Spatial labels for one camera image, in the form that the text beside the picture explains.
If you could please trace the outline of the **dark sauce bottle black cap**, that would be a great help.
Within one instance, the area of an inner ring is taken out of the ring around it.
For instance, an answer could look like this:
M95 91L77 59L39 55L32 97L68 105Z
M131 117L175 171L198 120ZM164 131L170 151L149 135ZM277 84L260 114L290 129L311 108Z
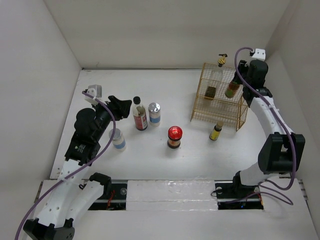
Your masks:
M141 102L139 96L133 98L132 114L134 118L135 127L139 131L144 131L148 127L146 108Z

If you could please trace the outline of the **green red sauce bottle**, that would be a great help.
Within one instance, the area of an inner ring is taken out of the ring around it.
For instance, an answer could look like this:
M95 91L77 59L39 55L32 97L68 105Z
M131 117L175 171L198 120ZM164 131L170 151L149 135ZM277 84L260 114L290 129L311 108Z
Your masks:
M229 99L233 98L235 96L235 94L237 93L239 87L240 87L240 83L238 83L236 80L232 80L227 89L225 90L225 96Z

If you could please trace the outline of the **tall clear dispenser bottle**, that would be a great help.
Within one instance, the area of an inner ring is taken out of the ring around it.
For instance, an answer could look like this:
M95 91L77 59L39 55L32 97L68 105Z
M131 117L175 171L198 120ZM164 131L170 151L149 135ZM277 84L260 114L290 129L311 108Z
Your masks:
M226 63L226 58L228 55L226 53L219 54L220 58L217 61L210 73L209 80L206 85L206 91L204 94L204 99L212 101L217 93L217 90L223 79L223 66Z

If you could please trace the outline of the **spice jar silver lid blue label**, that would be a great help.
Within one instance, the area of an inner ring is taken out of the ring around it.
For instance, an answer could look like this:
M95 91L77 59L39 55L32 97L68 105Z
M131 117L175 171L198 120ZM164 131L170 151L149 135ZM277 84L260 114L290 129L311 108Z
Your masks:
M126 140L123 136L123 133L120 129L116 128L113 135L113 130L110 130L108 136L112 139L113 146L120 152L123 152L126 149Z

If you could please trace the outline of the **red lid sauce jar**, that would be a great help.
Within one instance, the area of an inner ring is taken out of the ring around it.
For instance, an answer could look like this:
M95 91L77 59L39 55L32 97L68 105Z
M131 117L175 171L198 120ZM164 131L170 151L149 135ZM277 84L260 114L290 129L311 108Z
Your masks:
M183 130L179 126L171 126L168 129L167 145L172 149L177 149L181 144L181 138L183 136Z

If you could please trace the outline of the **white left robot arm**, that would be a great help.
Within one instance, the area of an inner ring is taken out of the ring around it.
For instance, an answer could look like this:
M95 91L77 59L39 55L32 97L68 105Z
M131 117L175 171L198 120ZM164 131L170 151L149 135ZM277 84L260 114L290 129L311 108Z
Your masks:
M109 123L126 119L131 100L119 100L113 95L102 102L85 94L91 108L76 115L74 133L65 153L65 160L57 182L39 197L46 198L43 209L29 219L24 217L20 228L33 240L71 240L75 236L76 222L98 198L107 198L112 191L111 177L95 172L88 182L79 187L89 167L104 152L99 141Z

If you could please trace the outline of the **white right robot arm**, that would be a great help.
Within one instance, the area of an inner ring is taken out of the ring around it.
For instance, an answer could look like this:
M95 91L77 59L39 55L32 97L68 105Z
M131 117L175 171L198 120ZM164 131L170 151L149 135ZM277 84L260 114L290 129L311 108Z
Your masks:
M275 174L290 174L288 186L276 185L276 188L283 191L290 189L306 143L302 134L296 134L285 123L275 106L272 93L264 86L268 70L267 63L262 60L241 60L233 78L236 83L242 84L242 96L256 115L266 136L257 162L238 171L233 177L231 191L237 197L243 197L250 188L267 182Z

